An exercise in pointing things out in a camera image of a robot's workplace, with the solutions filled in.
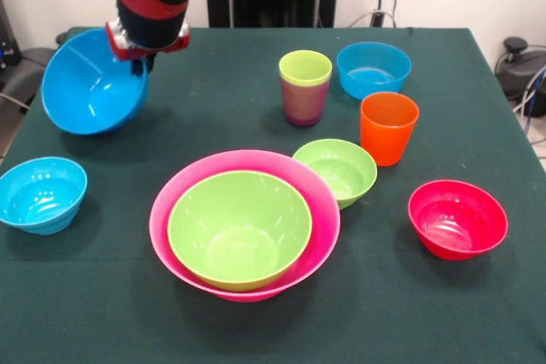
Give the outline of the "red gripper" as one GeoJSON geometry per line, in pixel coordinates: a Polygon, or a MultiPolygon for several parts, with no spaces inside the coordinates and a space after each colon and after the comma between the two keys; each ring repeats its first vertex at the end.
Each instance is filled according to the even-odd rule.
{"type": "Polygon", "coordinates": [[[137,45],[128,37],[126,29],[120,21],[109,21],[105,26],[107,40],[114,56],[120,61],[133,61],[143,58],[147,73],[154,69],[157,53],[171,53],[185,49],[190,43],[190,26],[184,21],[177,39],[170,45],[159,49],[147,49],[137,45]]]}

